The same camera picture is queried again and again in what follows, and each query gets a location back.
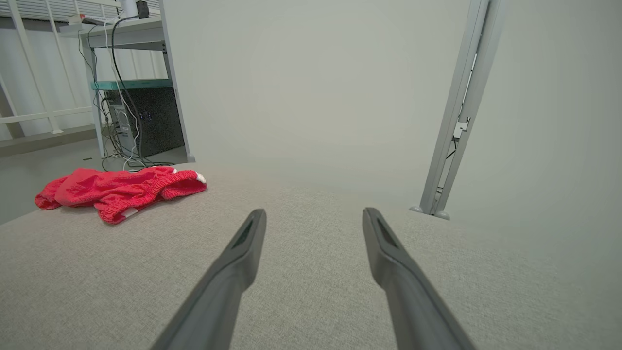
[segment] white cable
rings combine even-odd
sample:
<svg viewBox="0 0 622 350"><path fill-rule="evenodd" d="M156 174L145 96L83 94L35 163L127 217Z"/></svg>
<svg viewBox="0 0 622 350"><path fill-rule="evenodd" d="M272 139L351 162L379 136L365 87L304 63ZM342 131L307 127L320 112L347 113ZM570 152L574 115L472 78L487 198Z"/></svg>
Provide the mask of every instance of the white cable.
<svg viewBox="0 0 622 350"><path fill-rule="evenodd" d="M125 101L125 98L123 98L123 93L121 92L121 87L119 86L119 80L121 79L121 77L118 76L116 69L114 68L113 65L113 55L112 55L112 48L108 45L108 28L106 27L110 22L114 21L115 19L117 19L117 17L121 17L121 15L123 14L123 12L121 12L120 14L118 14L116 17L111 18L109 21L104 22L104 36L106 37L106 48L109 49L108 54L110 55L110 68L113 71L113 76L114 76L114 81L116 82L117 85L117 91L119 92L119 97L121 99L121 102L125 105L127 111L129 112L129 114L131 116L134 117L134 125L136 126L136 136L134 137L134 147L132 147L132 150L130 150L130 155L129 158L125 158L123 156L123 150L121 150L121 157L123 159L125 159L125 163L123 163L123 170L125 170L125 166L128 164L128 162L133 161L132 157L134 156L134 149L137 149L137 144L136 144L136 139L138 139L138 136L141 134L141 132L138 130L138 118L136 118L136 116L134 115L134 113L132 112L132 108L129 107L128 103ZM142 162L142 160L138 159L137 162L140 162L142 164L143 167L147 167L145 165L145 163Z"/></svg>

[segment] gray carpeted surface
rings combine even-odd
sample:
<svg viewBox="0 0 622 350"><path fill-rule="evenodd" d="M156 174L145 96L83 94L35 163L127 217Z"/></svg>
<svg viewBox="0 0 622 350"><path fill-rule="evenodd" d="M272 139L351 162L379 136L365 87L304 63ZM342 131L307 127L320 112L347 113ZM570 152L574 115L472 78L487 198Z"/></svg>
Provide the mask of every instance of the gray carpeted surface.
<svg viewBox="0 0 622 350"><path fill-rule="evenodd" d="M176 168L203 173L210 189L116 226L92 208L37 211L0 226L2 347L148 348L249 212L263 207L259 273L231 348L395 348L369 272L365 206L380 209L479 348L620 342L620 312L593 311L582 285L527 245L382 199Z"/></svg>

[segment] desk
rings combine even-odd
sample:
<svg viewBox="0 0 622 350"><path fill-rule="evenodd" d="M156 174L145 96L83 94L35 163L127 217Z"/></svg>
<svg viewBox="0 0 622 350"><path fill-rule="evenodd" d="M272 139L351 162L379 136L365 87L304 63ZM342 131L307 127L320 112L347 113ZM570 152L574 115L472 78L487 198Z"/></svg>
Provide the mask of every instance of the desk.
<svg viewBox="0 0 622 350"><path fill-rule="evenodd" d="M91 83L97 79L97 71L91 73L91 67L93 67L95 62L95 52L93 49L106 47L106 33L104 32L104 27L100 26L92 31L91 28L93 28L91 24L74 24L60 29L61 36L78 37L81 40L82 47L84 48L83 54L85 56L86 82L89 87L91 87ZM112 25L109 25L107 30L108 40L110 41ZM114 31L114 47L115 49L154 50L162 52L167 76L173 81L173 87L175 89L175 99L177 100L179 119L182 124L186 155L188 156L188 161L194 162L194 156L190 154L190 148L188 147L188 139L183 123L179 94L177 92L177 82L175 81L174 71L171 69L172 64L170 64L170 61L172 59L169 57L166 49L167 36L164 21L160 17L124 21L120 23ZM89 93L91 101L94 100L96 91L89 89ZM93 109L93 123L96 126L95 130L97 132L100 155L103 158L104 146L101 135L101 111L95 105L92 105L91 108Z"/></svg>

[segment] gray floor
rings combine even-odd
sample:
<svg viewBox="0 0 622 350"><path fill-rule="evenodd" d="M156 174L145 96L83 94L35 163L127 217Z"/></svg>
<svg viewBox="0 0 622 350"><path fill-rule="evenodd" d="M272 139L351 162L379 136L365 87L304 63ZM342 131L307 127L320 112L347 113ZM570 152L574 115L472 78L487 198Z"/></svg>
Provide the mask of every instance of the gray floor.
<svg viewBox="0 0 622 350"><path fill-rule="evenodd" d="M152 161L185 163L183 147L149 157ZM125 160L107 159L109 171L119 171ZM86 140L30 153L0 158L0 191L3 205L0 224L37 210L34 198L43 187L76 168L103 170L97 140Z"/></svg>

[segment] teal box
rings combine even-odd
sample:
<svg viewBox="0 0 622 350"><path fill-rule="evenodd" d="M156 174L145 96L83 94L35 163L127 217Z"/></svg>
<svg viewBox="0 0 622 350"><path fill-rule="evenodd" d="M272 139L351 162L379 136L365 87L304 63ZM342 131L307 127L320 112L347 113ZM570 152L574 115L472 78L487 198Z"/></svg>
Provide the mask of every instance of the teal box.
<svg viewBox="0 0 622 350"><path fill-rule="evenodd" d="M154 87L171 87L173 81L171 79L137 79L137 80L123 80L125 87L129 90L131 88L154 88ZM115 82L114 80L108 80L105 82L92 82L91 90L112 90L116 91L119 88L123 88L123 84Z"/></svg>

